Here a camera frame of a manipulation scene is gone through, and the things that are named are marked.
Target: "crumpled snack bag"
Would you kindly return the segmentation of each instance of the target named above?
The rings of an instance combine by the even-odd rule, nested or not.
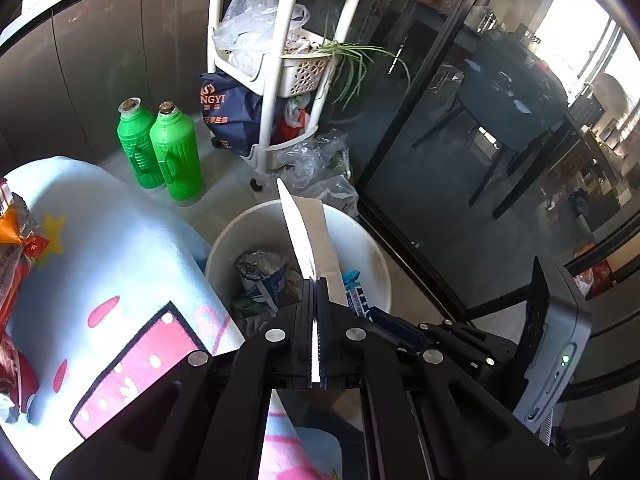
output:
[[[4,330],[22,282],[48,243],[24,200],[0,178],[0,413],[7,422],[27,413],[38,381]]]

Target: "yellow star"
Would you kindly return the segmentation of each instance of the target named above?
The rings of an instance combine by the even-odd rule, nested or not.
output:
[[[44,265],[49,256],[52,254],[64,254],[62,250],[62,242],[60,241],[60,231],[66,221],[66,215],[59,217],[57,220],[53,219],[49,213],[44,215],[44,222],[42,223],[42,229],[44,230],[45,237],[49,240],[49,245],[42,251],[42,254],[37,259],[38,267]]]

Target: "pink oval print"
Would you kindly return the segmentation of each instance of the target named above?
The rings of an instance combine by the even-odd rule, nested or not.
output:
[[[119,301],[120,297],[114,296],[110,300],[107,300],[95,307],[86,320],[89,328],[95,328],[96,326],[98,326],[98,323],[100,323],[107,316],[107,314],[113,310],[113,307],[115,307]]]
[[[58,393],[60,391],[60,388],[62,387],[62,381],[64,380],[66,374],[66,364],[67,363],[65,359],[60,363],[58,371],[56,371],[56,374],[53,376],[53,391],[56,393]]]

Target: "thermos handle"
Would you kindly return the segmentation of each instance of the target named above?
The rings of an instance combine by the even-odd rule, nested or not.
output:
[[[158,164],[160,165],[160,171],[162,171],[162,175],[164,176],[164,181],[167,184],[174,183],[175,179],[178,177],[178,168],[175,160],[171,161],[170,159],[175,159],[174,154],[171,150],[167,150],[164,152],[164,157],[162,159],[158,159]]]
[[[142,174],[144,174],[144,172],[142,171],[142,168],[140,168],[140,165],[138,164],[138,161],[136,160],[136,150],[138,148],[137,144],[134,144],[132,149],[131,149],[131,155],[127,155],[129,162],[131,163],[131,167],[133,168],[133,171],[136,173],[136,175],[138,176],[142,176]]]

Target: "gray electronic device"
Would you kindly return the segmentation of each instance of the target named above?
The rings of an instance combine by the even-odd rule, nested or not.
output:
[[[591,334],[591,314],[569,272],[540,257],[526,309],[513,362],[526,386],[513,415],[536,432],[571,380]]]

